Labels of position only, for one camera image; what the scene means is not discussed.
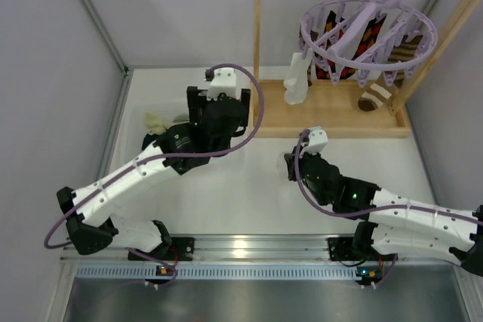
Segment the white sock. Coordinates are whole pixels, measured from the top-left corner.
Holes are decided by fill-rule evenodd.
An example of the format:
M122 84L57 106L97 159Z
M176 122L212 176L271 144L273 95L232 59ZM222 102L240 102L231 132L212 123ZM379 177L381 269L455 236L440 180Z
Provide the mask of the white sock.
M287 169L287 164L285 160L285 154L282 152L278 157L276 161L276 168L279 174L279 177L281 179L286 179L288 176L288 169Z
M293 53L290 68L283 81L284 98L288 105L301 104L305 101L309 90L308 71L311 62L312 58L309 55L303 57L301 52Z

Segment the purple round clip hanger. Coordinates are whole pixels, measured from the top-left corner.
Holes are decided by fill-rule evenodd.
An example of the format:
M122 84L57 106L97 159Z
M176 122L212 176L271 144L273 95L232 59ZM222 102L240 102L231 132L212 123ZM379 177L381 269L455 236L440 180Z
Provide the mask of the purple round clip hanger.
M433 22L401 0L327 0L301 17L298 57L332 84L354 77L359 87L379 72L392 85L410 76L434 51Z

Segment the brown striped sock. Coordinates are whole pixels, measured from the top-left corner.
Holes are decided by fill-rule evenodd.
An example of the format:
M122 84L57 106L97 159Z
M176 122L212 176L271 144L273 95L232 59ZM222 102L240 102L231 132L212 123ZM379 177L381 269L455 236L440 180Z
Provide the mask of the brown striped sock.
M421 42L423 36L414 36L410 41L405 36L398 47L392 49L389 55L389 63L406 62L414 57L414 54ZM361 96L358 98L358 108L363 112L373 112L384 106L389 100L396 95L397 91L403 85L405 80L405 72L403 69L398 70L392 85L387 85L384 75L381 74L378 79L365 87Z

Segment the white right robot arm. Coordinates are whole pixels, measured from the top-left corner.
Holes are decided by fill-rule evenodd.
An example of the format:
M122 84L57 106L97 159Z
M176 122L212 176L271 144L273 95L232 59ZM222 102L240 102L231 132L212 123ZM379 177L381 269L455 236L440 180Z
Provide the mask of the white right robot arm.
M457 210L404 198L375 183L343 176L320 154L283 156L288 179L309 204L333 218L358 221L355 252L439 259L482 275L482 209Z

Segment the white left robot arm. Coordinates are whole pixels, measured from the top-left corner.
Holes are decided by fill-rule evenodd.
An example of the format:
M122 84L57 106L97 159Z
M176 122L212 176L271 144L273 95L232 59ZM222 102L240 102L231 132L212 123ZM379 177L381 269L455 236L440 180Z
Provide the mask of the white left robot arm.
M143 146L133 161L104 179L80 189L64 187L57 200L66 215L66 229L76 251L87 256L107 247L130 250L130 260L161 259L172 239L163 222L139 221L118 214L140 194L169 179L203 167L245 133L250 90L239 98L220 94L209 100L203 90L188 87L191 120L175 124Z

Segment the wooden hanger rack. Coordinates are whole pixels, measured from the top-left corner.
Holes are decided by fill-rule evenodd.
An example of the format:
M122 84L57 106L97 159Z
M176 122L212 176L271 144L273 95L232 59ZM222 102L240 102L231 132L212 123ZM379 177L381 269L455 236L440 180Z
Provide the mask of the wooden hanger rack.
M441 58L455 35L481 0L459 0L441 29L441 38L429 59L403 85L389 106L370 115L357 110L358 87L354 81L340 86L317 83L306 101L289 106L282 99L282 82L262 81L264 97L251 107L251 120L261 121L261 137L296 137L304 127L322 126L334 138L403 138L411 132L406 102ZM254 0L254 71L260 69L260 0Z

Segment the white plastic basket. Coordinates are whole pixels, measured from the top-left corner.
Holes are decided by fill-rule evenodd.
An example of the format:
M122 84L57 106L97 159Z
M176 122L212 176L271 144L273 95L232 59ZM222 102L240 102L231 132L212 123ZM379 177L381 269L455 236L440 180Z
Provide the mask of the white plastic basket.
M145 136L149 135L143 123L146 112L154 112L160 115L166 128L175 124L185 123L189 120L187 101L185 99L161 101L157 103L141 103L132 108L128 113L125 128L122 132L120 159L126 163L142 151Z

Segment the pale yellow sock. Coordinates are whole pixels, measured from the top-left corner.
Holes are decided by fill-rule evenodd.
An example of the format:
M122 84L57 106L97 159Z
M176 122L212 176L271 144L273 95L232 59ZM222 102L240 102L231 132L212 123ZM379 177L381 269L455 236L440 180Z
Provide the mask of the pale yellow sock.
M154 112L146 112L143 123L149 135L161 135L167 130L163 118Z

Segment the aluminium mounting rail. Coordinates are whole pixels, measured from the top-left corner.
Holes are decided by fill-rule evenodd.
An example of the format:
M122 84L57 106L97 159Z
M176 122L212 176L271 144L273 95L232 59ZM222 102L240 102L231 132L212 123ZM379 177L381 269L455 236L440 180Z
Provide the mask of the aluminium mounting rail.
M128 251L108 247L90 256L73 247L62 262L77 278L213 281L364 281L381 278L391 259L349 255L345 235L181 235L165 263L131 261Z

